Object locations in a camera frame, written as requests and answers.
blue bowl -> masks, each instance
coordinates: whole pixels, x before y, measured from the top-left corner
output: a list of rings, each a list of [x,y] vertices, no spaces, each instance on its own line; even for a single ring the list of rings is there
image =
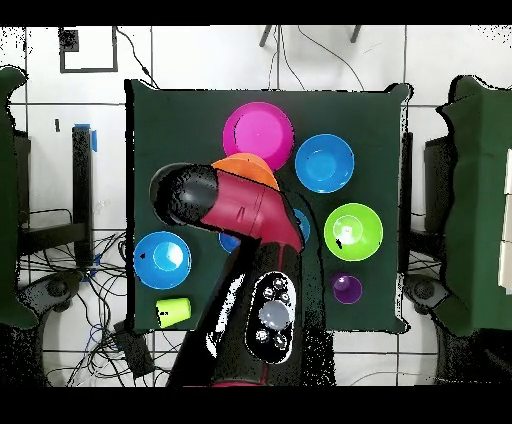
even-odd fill
[[[304,215],[300,210],[294,209],[293,213],[299,220],[299,227],[302,231],[302,236],[304,237],[304,242],[307,242],[309,239],[309,232],[311,231],[311,227],[309,226],[309,221],[306,218],[306,215]]]
[[[167,290],[181,284],[187,278],[191,265],[187,243],[166,231],[145,236],[133,254],[135,273],[152,289]]]
[[[219,242],[222,248],[228,253],[231,253],[240,245],[239,239],[224,233],[219,233]]]
[[[315,135],[302,143],[297,151],[295,172],[309,190],[332,193],[350,180],[354,172],[354,153],[335,135]]]

white tiled floor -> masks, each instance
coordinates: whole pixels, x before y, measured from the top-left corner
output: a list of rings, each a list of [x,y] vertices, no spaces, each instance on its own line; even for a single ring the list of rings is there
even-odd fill
[[[370,26],[363,25],[355,44],[349,38],[353,25],[304,25],[301,30],[342,56],[357,72],[364,88],[381,91],[390,84],[408,82],[414,88],[409,102],[409,131],[414,133],[412,210],[424,213],[424,143],[447,133],[434,107],[447,101],[451,81],[459,74],[476,74],[488,84],[512,84],[512,40],[510,29],[491,31],[480,26]],[[138,58],[161,88],[261,89],[269,85],[269,69],[276,43],[272,32],[264,48],[258,46],[264,25],[212,27],[121,27],[134,42]],[[108,66],[111,44],[109,27],[78,28],[82,50],[66,53],[67,67]],[[98,151],[93,153],[94,228],[96,239],[126,227],[125,205],[125,78],[147,80],[132,54],[129,42],[117,34],[117,73],[61,74],[57,28],[4,28],[0,34],[0,66],[26,69],[27,90],[21,87],[11,97],[16,128],[27,130],[32,139],[31,209],[71,208],[71,127],[88,123],[97,130]],[[286,59],[308,90],[360,90],[350,69],[336,57],[305,38],[296,25],[283,26]],[[300,85],[281,58],[280,87],[300,90]],[[276,87],[276,65],[271,76]],[[59,119],[60,132],[56,132]],[[65,213],[34,215],[33,225],[66,222]],[[423,218],[413,217],[413,228],[423,228]],[[50,256],[62,255],[49,251]],[[39,261],[34,255],[32,261]],[[104,261],[122,265],[117,249]],[[41,276],[31,272],[31,279]],[[28,283],[21,271],[20,284]],[[98,282],[105,281],[98,275]],[[125,293],[119,279],[112,289]],[[90,317],[98,321],[98,306],[91,288],[83,283],[80,294]],[[109,296],[113,322],[124,318],[126,299]],[[430,318],[416,314],[408,300],[403,316],[411,325],[403,335],[384,333],[338,333],[334,338],[336,380],[339,385],[431,384],[436,365],[436,337]],[[157,365],[168,369],[176,357],[166,353],[179,344],[183,332],[161,332],[147,336]],[[52,314],[44,339],[45,367],[74,367],[83,357],[89,338],[84,306],[78,298],[63,314]],[[108,365],[104,373],[112,372]],[[71,370],[50,374],[54,385],[63,385]],[[153,386],[153,376],[146,383]],[[86,373],[77,377],[85,380]],[[165,384],[161,375],[157,386]],[[123,377],[133,386],[131,375]],[[95,380],[97,385],[120,385],[116,379]],[[92,384],[86,381],[83,385]],[[137,380],[137,386],[144,386]]]

yellow cup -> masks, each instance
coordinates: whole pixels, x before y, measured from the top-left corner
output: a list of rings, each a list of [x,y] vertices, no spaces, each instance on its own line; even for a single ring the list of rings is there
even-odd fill
[[[156,302],[156,315],[160,328],[166,328],[191,316],[190,300],[163,299]]]

dark green table mat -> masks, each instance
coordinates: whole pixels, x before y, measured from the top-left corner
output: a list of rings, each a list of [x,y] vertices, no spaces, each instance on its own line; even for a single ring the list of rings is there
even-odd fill
[[[302,254],[304,309],[319,320],[323,296],[326,325],[330,330],[393,333],[405,330],[405,324],[395,317],[395,296],[400,116],[401,103],[409,95],[407,85],[394,85],[386,92],[348,93],[171,91],[153,90],[135,80],[131,83],[134,99],[135,245],[150,232],[167,230],[182,237],[192,255],[189,276],[174,289],[153,290],[135,279],[136,329],[157,328],[156,301],[177,297],[190,299],[192,317],[172,328],[194,329],[227,259],[217,234],[183,226],[166,227],[158,221],[148,197],[152,176],[169,163],[208,164],[225,157],[222,129],[226,119],[244,103],[265,101],[275,104],[288,115],[295,132],[293,154],[276,172],[276,177],[292,207],[304,212],[312,227]],[[320,133],[340,136],[349,143],[355,155],[355,171],[351,180],[333,194],[309,191],[300,184],[294,171],[297,148],[309,137]],[[341,261],[329,252],[323,241],[323,225],[327,216],[336,207],[349,202],[360,202],[373,208],[384,227],[381,247],[362,262]],[[336,271],[352,273],[362,281],[364,293],[357,304],[344,306],[334,299],[328,278]]]
[[[435,313],[458,336],[479,328],[512,330],[512,296],[498,286],[512,92],[488,88],[474,77],[457,78],[450,104],[441,111],[458,161],[445,226],[445,278],[453,295]]]

green bowl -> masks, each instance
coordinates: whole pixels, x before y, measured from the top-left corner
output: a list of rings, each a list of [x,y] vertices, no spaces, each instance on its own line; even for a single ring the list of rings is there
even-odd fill
[[[334,209],[324,225],[328,249],[344,261],[369,258],[379,249],[382,237],[379,216],[373,209],[360,203],[347,203]]]

